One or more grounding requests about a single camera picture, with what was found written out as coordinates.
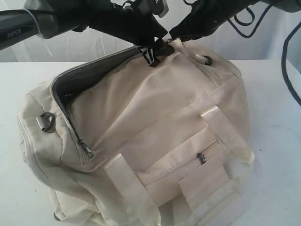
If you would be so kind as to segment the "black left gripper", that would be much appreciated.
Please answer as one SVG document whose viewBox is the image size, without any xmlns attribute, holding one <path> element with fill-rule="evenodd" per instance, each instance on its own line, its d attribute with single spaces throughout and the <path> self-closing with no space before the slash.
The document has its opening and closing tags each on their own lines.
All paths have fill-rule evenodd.
<svg viewBox="0 0 301 226">
<path fill-rule="evenodd" d="M 89 28 L 117 37 L 137 45 L 148 66 L 157 67 L 157 57 L 169 56 L 175 49 L 164 39 L 167 30 L 157 21 L 156 15 L 142 15 L 139 8 L 140 0 L 126 0 L 122 5 L 110 0 L 87 0 L 93 18 Z"/>
</svg>

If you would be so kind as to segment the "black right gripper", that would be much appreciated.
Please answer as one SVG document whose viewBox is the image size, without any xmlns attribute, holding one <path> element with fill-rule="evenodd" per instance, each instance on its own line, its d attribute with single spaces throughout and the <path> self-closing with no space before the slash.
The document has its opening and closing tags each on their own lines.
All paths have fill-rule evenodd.
<svg viewBox="0 0 301 226">
<path fill-rule="evenodd" d="M 172 39 L 197 40 L 214 33 L 228 19 L 252 4 L 251 0 L 206 0 L 193 6 L 187 16 L 169 32 Z"/>
</svg>

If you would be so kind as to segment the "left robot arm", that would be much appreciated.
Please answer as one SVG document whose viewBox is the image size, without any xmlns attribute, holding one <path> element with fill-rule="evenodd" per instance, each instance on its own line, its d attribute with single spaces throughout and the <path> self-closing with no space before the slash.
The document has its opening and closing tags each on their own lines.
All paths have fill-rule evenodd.
<svg viewBox="0 0 301 226">
<path fill-rule="evenodd" d="M 165 0 L 28 0 L 23 9 L 0 13 L 0 48 L 6 49 L 32 36 L 51 39 L 68 31 L 91 28 L 132 43 L 148 66 L 174 49 L 163 41 L 167 30 L 156 20 L 169 11 Z"/>
</svg>

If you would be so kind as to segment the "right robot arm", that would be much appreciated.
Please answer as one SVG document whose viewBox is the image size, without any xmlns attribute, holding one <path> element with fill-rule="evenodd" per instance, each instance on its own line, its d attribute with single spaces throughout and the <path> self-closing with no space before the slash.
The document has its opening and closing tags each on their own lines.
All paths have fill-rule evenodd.
<svg viewBox="0 0 301 226">
<path fill-rule="evenodd" d="M 255 20 L 254 12 L 249 8 L 250 5 L 256 4 L 257 0 L 197 0 L 193 3 L 187 3 L 191 6 L 191 12 L 174 28 L 170 30 L 172 39 L 181 39 L 181 41 L 198 40 L 213 34 L 222 24 L 229 22 L 235 31 L 243 38 L 251 38 L 261 21 L 270 8 L 276 7 L 282 11 L 294 13 L 301 10 L 299 0 L 264 0 L 268 6 L 263 11 L 257 24 L 249 35 L 242 33 L 231 21 L 240 26 L 249 26 Z M 237 18 L 237 14 L 243 10 L 249 12 L 252 20 L 244 23 Z"/>
</svg>

